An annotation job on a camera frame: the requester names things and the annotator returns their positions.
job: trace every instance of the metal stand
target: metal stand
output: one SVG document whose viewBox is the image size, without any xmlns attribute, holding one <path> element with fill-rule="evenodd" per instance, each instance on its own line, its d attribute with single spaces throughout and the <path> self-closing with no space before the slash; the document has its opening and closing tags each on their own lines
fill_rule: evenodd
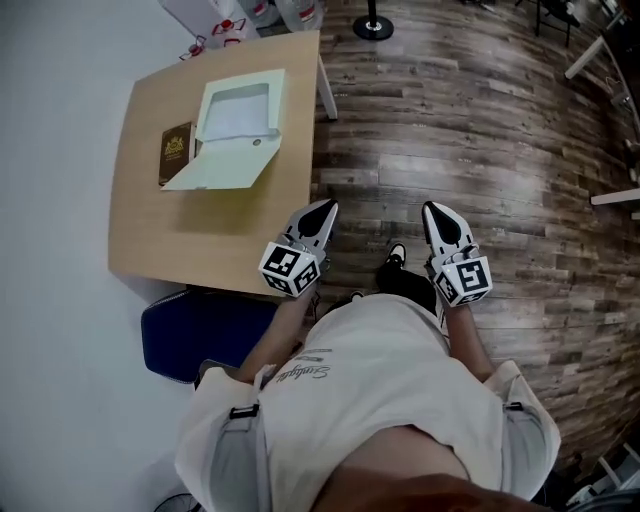
<svg viewBox="0 0 640 512">
<path fill-rule="evenodd" d="M 376 14 L 376 1 L 368 0 L 369 15 L 353 22 L 353 31 L 358 37 L 369 41 L 383 41 L 393 35 L 393 23 Z"/>
</svg>

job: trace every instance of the white table leg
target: white table leg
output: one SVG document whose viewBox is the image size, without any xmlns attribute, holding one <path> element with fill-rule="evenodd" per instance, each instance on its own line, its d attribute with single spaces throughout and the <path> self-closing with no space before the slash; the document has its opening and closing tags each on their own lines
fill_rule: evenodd
<svg viewBox="0 0 640 512">
<path fill-rule="evenodd" d="M 613 192 L 611 194 L 602 194 L 600 196 L 592 196 L 591 204 L 621 203 L 622 201 L 634 201 L 637 199 L 640 199 L 640 188 L 625 190 L 623 192 Z"/>
<path fill-rule="evenodd" d="M 567 69 L 564 76 L 571 80 L 574 76 L 580 73 L 580 71 L 582 71 L 583 67 L 591 62 L 591 59 L 598 55 L 598 52 L 602 49 L 603 46 L 604 39 L 602 36 L 600 36 L 593 42 L 591 46 L 589 46 L 589 48 L 587 48 L 586 52 L 580 55 L 580 58 L 573 63 L 573 66 Z"/>
<path fill-rule="evenodd" d="M 329 119 L 338 119 L 338 108 L 336 107 L 336 102 L 333 99 L 331 85 L 329 84 L 327 72 L 324 69 L 324 64 L 322 63 L 322 57 L 320 57 L 320 55 L 318 55 L 318 78 L 316 85 Z"/>
</svg>

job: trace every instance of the book cover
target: book cover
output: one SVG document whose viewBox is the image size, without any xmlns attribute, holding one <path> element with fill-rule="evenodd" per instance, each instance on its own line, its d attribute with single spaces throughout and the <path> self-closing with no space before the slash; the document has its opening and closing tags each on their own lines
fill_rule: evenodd
<svg viewBox="0 0 640 512">
<path fill-rule="evenodd" d="M 194 157 L 195 125 L 191 122 L 170 128 L 162 134 L 158 184 L 162 187 Z"/>
</svg>

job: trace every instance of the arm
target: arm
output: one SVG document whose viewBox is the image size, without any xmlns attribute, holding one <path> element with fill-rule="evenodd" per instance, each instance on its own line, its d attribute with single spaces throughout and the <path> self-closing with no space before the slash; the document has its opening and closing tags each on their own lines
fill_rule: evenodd
<svg viewBox="0 0 640 512">
<path fill-rule="evenodd" d="M 266 364 L 280 368 L 287 362 L 296 344 L 296 335 L 302 326 L 304 315 L 316 291 L 315 283 L 297 299 L 287 297 L 278 306 L 268 329 L 253 347 L 238 371 L 235 380 L 253 383 L 253 379 Z"/>
<path fill-rule="evenodd" d="M 482 346 L 471 309 L 469 306 L 445 308 L 451 357 L 464 364 L 480 382 L 484 382 L 493 374 L 495 367 Z"/>
</svg>

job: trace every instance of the wooden table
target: wooden table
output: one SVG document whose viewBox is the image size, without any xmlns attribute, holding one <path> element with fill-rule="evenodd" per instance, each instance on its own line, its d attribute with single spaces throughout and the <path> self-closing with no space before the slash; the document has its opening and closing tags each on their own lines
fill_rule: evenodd
<svg viewBox="0 0 640 512">
<path fill-rule="evenodd" d="M 337 116 L 319 44 L 317 31 L 269 37 L 207 51 L 136 82 L 111 195 L 111 271 L 272 294 L 258 264 L 267 242 L 309 202 L 316 85 L 329 117 Z M 254 185 L 160 190 L 162 132 L 196 121 L 205 84 L 281 68 L 287 72 L 282 144 Z"/>
</svg>

